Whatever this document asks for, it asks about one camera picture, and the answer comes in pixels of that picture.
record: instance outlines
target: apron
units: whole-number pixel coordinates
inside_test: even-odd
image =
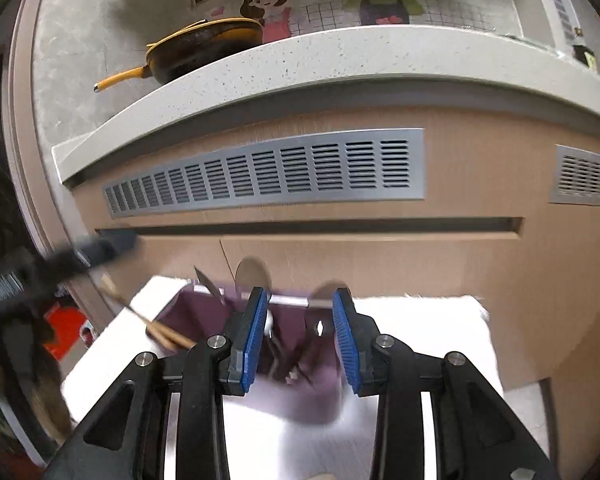
[[[396,0],[394,4],[372,4],[369,0],[360,2],[361,25],[378,25],[378,20],[386,20],[392,16],[401,18],[401,21],[395,20],[395,23],[409,23],[409,12],[402,0]]]

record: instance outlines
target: kitchen counter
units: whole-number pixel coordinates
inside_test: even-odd
[[[58,174],[65,182],[123,146],[221,107],[285,91],[373,80],[487,84],[544,96],[600,118],[600,77],[555,52],[457,28],[344,28],[265,44],[156,89],[94,132],[56,146]],[[296,112],[302,113],[297,104]],[[435,104],[454,105],[442,94]]]

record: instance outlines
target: air vent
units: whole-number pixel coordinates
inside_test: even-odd
[[[266,140],[110,182],[114,218],[243,205],[423,199],[424,132],[360,130]]]
[[[314,144],[311,150],[314,156],[318,191],[342,189],[342,164],[338,145],[335,143]]]
[[[187,191],[187,185],[184,183],[184,177],[182,176],[182,170],[175,168],[169,170],[169,181],[173,192],[176,195],[176,202],[178,204],[184,204],[189,201],[189,191]]]
[[[573,33],[574,25],[571,23],[571,19],[567,12],[567,9],[564,5],[563,0],[553,0],[555,10],[558,12],[558,17],[560,18],[560,24],[562,25],[562,32],[564,34],[564,38],[567,40],[569,44],[572,44],[575,41],[576,37]]]
[[[280,189],[280,178],[276,167],[276,156],[273,152],[257,152],[251,154],[253,167],[258,181],[258,190],[262,195],[277,194]]]
[[[149,207],[158,207],[160,204],[158,203],[158,196],[155,193],[154,181],[151,180],[151,176],[142,177],[141,182],[146,199],[149,201]]]
[[[382,186],[409,187],[409,141],[382,140]]]
[[[249,174],[247,156],[238,155],[229,157],[226,160],[226,164],[229,167],[229,176],[231,176],[234,195],[237,197],[253,196],[253,184],[251,183],[251,175]]]
[[[208,200],[209,196],[206,194],[205,180],[202,178],[200,165],[191,164],[190,166],[185,166],[184,171],[187,174],[187,181],[193,200],[196,202]]]
[[[371,140],[347,142],[347,169],[351,189],[373,189],[376,187],[376,160],[374,143]]]
[[[554,203],[600,205],[600,155],[557,146]]]
[[[280,157],[285,170],[286,190],[289,193],[311,191],[309,165],[304,146],[280,150]]]
[[[140,181],[135,178],[131,181],[131,189],[134,192],[134,197],[136,199],[136,203],[140,209],[144,209],[146,207],[146,201],[144,200],[144,195],[142,194],[142,190],[140,189]]]

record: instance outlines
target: chopsticks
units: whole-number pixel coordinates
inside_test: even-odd
[[[130,310],[136,316],[138,316],[138,318],[141,319],[146,325],[147,332],[151,334],[154,339],[165,349],[175,352],[177,350],[176,345],[186,348],[187,350],[196,345],[195,341],[192,341],[188,337],[183,336],[181,333],[176,332],[173,328],[170,328],[159,321],[151,321],[139,312],[136,312],[134,309],[132,309],[131,306],[126,304],[126,301],[118,291],[116,284],[113,283],[113,280],[108,274],[104,274],[102,276],[102,286],[97,287],[97,289],[105,296],[117,301],[124,308]]]

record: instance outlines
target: pan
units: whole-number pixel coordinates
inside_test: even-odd
[[[155,77],[168,83],[201,66],[223,57],[262,44],[260,23],[249,18],[227,18],[187,25],[178,32],[147,45],[146,64],[114,74],[93,86],[100,92],[110,86],[136,77]]]

